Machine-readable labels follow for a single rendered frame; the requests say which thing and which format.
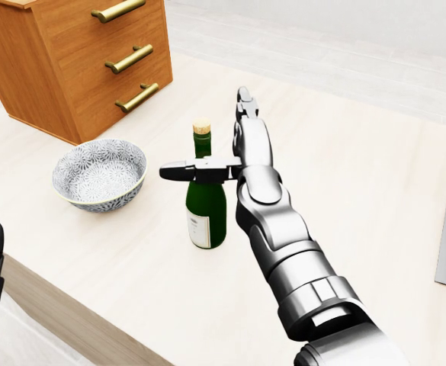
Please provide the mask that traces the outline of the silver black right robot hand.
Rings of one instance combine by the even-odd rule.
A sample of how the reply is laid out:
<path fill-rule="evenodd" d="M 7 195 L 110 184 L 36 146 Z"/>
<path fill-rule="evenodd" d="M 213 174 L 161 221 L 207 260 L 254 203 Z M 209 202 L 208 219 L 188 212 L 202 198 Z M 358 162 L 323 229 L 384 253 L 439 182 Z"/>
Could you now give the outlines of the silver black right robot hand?
<path fill-rule="evenodd" d="M 306 223 L 292 208 L 290 194 L 273 166 L 268 129 L 246 87 L 237 91 L 232 158 L 208 156 L 170 162 L 159 174 L 172 181 L 237 181 L 236 221 L 248 235 L 260 268 L 269 274 L 288 258 L 322 258 Z"/>

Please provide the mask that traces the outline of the green wine bottle with cork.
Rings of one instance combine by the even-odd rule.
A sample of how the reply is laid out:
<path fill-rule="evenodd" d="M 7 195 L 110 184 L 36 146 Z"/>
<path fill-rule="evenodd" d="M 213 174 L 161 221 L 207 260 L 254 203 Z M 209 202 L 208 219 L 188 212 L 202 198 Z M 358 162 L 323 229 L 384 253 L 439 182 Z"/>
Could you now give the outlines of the green wine bottle with cork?
<path fill-rule="evenodd" d="M 195 157 L 211 155 L 210 120 L 193 121 Z M 226 195 L 221 184 L 189 182 L 185 201 L 188 232 L 193 244 L 201 249 L 214 249 L 226 238 Z"/>

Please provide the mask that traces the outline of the grey patterned bowl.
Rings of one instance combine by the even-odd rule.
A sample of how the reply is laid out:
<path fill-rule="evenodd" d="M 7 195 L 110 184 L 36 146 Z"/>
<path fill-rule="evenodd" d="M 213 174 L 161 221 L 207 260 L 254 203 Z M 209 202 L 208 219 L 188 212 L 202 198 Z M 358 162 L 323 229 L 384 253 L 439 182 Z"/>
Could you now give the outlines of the grey patterned bowl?
<path fill-rule="evenodd" d="M 75 207 L 104 213 L 136 197 L 147 166 L 145 153 L 129 141 L 91 140 L 77 145 L 57 162 L 52 185 Z"/>

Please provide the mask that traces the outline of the wooden cabinet drawer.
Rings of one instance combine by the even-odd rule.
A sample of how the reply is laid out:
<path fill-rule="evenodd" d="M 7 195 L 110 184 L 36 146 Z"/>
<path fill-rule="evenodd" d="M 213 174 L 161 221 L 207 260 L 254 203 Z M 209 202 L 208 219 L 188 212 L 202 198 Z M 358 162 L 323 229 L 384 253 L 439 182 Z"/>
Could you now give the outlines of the wooden cabinet drawer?
<path fill-rule="evenodd" d="M 168 43 L 163 0 L 146 4 L 102 24 L 91 10 L 103 11 L 123 0 L 43 0 L 36 11 L 60 58 L 104 53 L 112 56 L 133 45 L 154 47 Z"/>
<path fill-rule="evenodd" d="M 69 83 L 75 123 L 83 143 L 113 126 L 125 113 L 115 101 L 129 101 L 141 92 L 141 84 L 158 83 L 159 90 L 172 81 L 170 52 L 155 51 L 115 75 L 99 62 L 75 75 Z"/>
<path fill-rule="evenodd" d="M 160 19 L 94 18 L 53 35 L 53 51 L 77 111 L 126 102 L 140 86 L 170 82 L 166 26 Z"/>

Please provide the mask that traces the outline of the wooden cabinet with drawers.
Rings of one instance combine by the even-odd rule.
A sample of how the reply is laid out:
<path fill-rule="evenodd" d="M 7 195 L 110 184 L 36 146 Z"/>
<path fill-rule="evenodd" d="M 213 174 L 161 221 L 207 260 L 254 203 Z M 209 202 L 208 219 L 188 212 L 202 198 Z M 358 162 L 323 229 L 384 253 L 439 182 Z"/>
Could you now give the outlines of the wooden cabinet with drawers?
<path fill-rule="evenodd" d="M 71 93 L 39 14 L 43 0 L 0 0 L 0 100 L 10 117 L 80 144 Z"/>

